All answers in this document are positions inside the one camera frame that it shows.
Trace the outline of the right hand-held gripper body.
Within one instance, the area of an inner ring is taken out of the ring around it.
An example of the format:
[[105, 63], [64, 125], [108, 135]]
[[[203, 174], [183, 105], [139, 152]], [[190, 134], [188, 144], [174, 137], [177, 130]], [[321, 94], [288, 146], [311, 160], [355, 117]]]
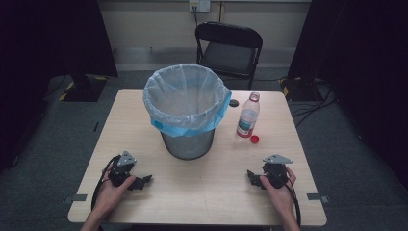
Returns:
[[270, 184], [275, 189], [280, 189], [288, 182], [286, 164], [292, 164], [293, 160], [279, 154], [272, 154], [263, 159], [263, 171]]

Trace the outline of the white wall socket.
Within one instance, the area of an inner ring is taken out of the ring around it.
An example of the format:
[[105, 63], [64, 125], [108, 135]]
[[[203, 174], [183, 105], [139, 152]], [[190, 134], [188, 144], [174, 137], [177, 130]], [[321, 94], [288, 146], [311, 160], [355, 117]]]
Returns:
[[192, 13], [208, 13], [210, 10], [210, 0], [189, 0], [189, 11]]

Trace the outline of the black folding chair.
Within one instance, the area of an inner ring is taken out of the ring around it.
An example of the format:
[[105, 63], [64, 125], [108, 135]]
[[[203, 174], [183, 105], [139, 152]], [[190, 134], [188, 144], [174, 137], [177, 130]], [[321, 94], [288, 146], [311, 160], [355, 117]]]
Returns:
[[248, 81], [252, 87], [263, 39], [255, 30], [221, 22], [203, 22], [194, 30], [196, 63], [216, 74]]

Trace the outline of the metal mesh trash bin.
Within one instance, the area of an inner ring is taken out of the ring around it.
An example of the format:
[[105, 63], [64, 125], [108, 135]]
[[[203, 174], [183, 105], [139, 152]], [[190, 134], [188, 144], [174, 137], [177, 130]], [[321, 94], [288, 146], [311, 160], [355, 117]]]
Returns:
[[165, 147], [170, 155], [181, 160], [195, 160], [206, 155], [212, 147], [215, 130], [192, 137], [171, 137], [162, 133]]

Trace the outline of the person's left hand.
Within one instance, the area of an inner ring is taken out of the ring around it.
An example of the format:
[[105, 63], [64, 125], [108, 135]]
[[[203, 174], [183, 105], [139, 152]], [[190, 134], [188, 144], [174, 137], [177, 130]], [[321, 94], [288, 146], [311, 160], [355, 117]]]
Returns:
[[130, 175], [120, 186], [116, 187], [105, 173], [102, 178], [102, 185], [96, 198], [92, 213], [99, 219], [105, 218], [119, 203], [123, 194], [136, 180], [135, 175]]

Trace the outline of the black curtain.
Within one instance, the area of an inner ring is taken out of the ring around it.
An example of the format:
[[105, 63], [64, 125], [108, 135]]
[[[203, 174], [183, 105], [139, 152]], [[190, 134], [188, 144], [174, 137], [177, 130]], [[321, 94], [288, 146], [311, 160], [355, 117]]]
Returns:
[[288, 76], [329, 81], [408, 190], [408, 0], [312, 0]]

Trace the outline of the grey tape strip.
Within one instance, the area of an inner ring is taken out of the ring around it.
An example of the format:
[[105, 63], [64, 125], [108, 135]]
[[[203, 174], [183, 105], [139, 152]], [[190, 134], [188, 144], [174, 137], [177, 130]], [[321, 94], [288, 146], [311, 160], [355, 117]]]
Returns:
[[323, 204], [329, 202], [329, 197], [327, 195], [320, 195], [319, 193], [308, 193], [307, 198], [309, 200], [319, 200]]
[[75, 201], [86, 201], [87, 200], [87, 195], [86, 194], [74, 194], [71, 196], [66, 196], [64, 198], [63, 204], [72, 204]]

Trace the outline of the person's right hand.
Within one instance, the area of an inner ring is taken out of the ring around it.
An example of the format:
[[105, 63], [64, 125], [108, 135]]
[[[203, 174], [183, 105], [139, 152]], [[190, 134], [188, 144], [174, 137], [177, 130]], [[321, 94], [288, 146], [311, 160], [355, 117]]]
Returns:
[[266, 176], [261, 176], [260, 180], [268, 192], [271, 204], [276, 210], [278, 216], [285, 220], [296, 222], [294, 214], [294, 199], [293, 199], [293, 184], [295, 182], [295, 175], [290, 168], [287, 168], [289, 180], [286, 187], [275, 189]]

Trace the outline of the translucent blue bin bag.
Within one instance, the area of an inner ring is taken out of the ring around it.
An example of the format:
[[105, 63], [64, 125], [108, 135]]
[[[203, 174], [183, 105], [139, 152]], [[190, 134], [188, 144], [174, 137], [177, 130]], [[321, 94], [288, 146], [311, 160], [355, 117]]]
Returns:
[[173, 138], [214, 130], [223, 120], [232, 92], [208, 67], [178, 64], [159, 69], [143, 89], [151, 124]]

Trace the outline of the clear plastic bottle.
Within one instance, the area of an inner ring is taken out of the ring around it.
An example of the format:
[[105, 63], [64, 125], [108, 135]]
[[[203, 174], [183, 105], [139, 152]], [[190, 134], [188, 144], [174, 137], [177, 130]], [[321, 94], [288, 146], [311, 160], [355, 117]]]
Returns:
[[240, 119], [236, 129], [236, 133], [239, 137], [246, 139], [252, 136], [259, 112], [260, 93], [251, 92], [241, 109]]

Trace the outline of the black stand base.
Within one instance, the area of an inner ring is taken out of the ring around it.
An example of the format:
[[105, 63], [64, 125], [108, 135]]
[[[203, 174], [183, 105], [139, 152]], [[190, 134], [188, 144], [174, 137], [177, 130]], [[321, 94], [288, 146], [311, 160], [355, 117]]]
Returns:
[[279, 85], [288, 101], [321, 101], [322, 96], [319, 93], [316, 82], [304, 81], [301, 77], [284, 77], [279, 80]]
[[65, 102], [97, 102], [108, 77], [89, 77], [86, 74], [73, 74], [72, 82], [60, 96], [60, 101]]

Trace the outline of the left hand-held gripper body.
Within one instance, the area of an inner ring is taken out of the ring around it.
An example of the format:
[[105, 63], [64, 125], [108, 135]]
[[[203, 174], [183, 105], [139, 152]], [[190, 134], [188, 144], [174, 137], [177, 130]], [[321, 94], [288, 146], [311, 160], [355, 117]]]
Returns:
[[121, 155], [115, 157], [108, 174], [115, 187], [121, 186], [130, 176], [130, 171], [136, 162], [137, 160], [126, 150]]

